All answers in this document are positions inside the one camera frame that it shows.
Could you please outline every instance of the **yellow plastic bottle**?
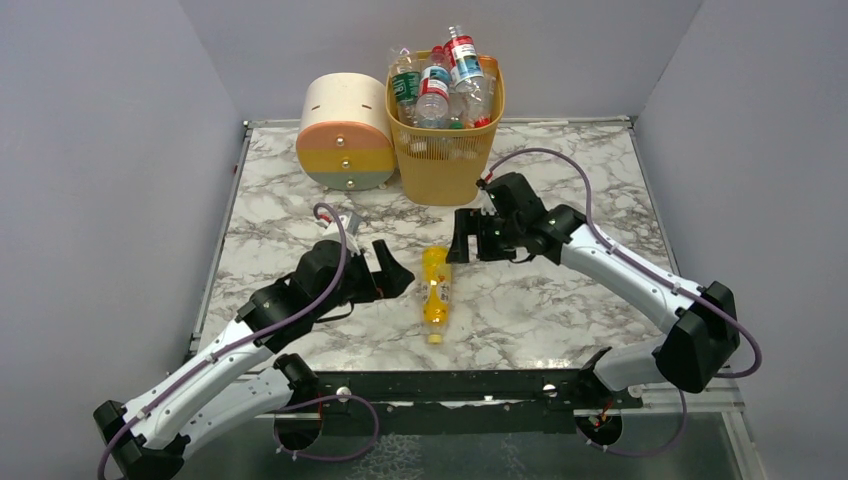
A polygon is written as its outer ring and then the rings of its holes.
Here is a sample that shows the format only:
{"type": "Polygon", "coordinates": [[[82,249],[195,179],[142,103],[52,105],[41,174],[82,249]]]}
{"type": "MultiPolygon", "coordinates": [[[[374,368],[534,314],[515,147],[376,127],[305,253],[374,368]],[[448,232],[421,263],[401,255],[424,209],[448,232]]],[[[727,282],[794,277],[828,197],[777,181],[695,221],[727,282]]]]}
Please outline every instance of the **yellow plastic bottle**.
{"type": "Polygon", "coordinates": [[[448,326],[451,268],[446,247],[429,247],[421,255],[424,328],[427,343],[440,344],[448,326]]]}

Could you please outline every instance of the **green bottle label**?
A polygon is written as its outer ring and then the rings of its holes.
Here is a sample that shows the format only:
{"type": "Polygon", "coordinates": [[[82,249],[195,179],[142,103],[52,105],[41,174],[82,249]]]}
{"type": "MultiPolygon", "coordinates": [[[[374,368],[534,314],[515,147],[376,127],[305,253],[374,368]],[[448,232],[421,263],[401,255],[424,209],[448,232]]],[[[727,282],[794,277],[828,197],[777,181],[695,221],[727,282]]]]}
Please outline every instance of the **green bottle label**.
{"type": "Polygon", "coordinates": [[[392,77],[392,89],[398,103],[414,102],[418,99],[418,72],[406,72],[392,77]]]}

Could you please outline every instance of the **white wall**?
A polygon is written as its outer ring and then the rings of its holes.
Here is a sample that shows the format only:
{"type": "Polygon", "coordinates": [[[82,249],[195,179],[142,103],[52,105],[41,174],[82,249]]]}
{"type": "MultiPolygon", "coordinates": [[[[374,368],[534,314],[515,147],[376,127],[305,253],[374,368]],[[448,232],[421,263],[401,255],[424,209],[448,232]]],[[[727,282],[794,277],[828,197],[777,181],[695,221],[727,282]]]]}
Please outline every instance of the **white wall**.
{"type": "Polygon", "coordinates": [[[180,364],[240,120],[176,1],[0,0],[0,478],[93,478],[180,364]]]}
{"type": "Polygon", "coordinates": [[[636,124],[681,270],[762,342],[741,384],[772,479],[848,469],[846,24],[844,0],[706,0],[636,124]]]}
{"type": "Polygon", "coordinates": [[[315,78],[383,80],[398,42],[467,27],[500,60],[511,116],[636,114],[700,0],[180,0],[242,116],[299,118],[315,78]]]}

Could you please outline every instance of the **white marble tabletop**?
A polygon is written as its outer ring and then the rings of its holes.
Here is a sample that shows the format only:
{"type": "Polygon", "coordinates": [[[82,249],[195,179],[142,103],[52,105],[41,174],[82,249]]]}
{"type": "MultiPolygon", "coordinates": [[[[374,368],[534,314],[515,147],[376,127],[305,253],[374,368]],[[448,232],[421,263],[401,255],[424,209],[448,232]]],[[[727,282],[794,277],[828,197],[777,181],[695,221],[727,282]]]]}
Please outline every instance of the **white marble tabletop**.
{"type": "MultiPolygon", "coordinates": [[[[329,191],[301,170],[298,129],[256,129],[204,322],[201,347],[233,318],[251,292],[294,270],[323,226],[312,205],[324,201],[364,218],[360,245],[385,239],[395,258],[420,273],[424,247],[449,245],[453,208],[422,207],[398,179],[385,190],[329,191]]],[[[668,269],[666,246],[633,144],[624,127],[502,125],[490,157],[538,146],[570,155],[592,181],[596,222],[636,253],[668,269]]],[[[568,165],[541,154],[520,156],[503,171],[523,173],[548,208],[584,210],[585,191],[568,165]]],[[[479,206],[481,199],[472,206],[479,206]]],[[[369,255],[369,265],[379,269],[369,255]]],[[[578,367],[603,346],[659,335],[635,308],[590,278],[543,258],[455,265],[451,317],[442,345],[428,345],[417,285],[398,299],[359,305],[342,321],[316,325],[285,351],[315,370],[448,370],[578,367]]]]}

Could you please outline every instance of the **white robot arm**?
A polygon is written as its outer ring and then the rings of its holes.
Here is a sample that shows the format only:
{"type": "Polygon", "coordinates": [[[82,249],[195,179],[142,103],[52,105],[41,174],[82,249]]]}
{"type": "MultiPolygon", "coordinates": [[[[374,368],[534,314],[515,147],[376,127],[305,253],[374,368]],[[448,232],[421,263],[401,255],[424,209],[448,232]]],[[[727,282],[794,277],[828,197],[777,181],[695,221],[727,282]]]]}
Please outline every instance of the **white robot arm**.
{"type": "Polygon", "coordinates": [[[653,265],[616,244],[571,207],[547,210],[521,174],[507,173],[478,185],[493,211],[456,211],[449,263],[469,261],[469,235],[477,237],[477,257],[482,261],[513,261],[515,249],[523,247],[530,255],[524,261],[544,256],[586,274],[634,305],[664,334],[598,352],[583,367],[579,388],[585,395],[603,398],[630,385],[664,381],[698,393],[739,346],[738,331],[701,302],[681,295],[698,292],[701,299],[735,317],[733,294],[724,285],[714,282],[704,288],[653,265]]]}
{"type": "Polygon", "coordinates": [[[238,379],[309,333],[315,323],[331,320],[324,315],[332,309],[396,298],[412,283],[413,274],[382,240],[373,243],[381,271],[371,272],[353,237],[358,218],[334,220],[344,226],[344,238],[330,225],[294,272],[254,292],[223,332],[176,372],[126,403],[110,400],[95,410],[107,452],[125,478],[172,478],[185,459],[221,433],[307,400],[293,397],[314,391],[309,384],[317,377],[297,355],[280,356],[274,367],[251,380],[238,379]]]}

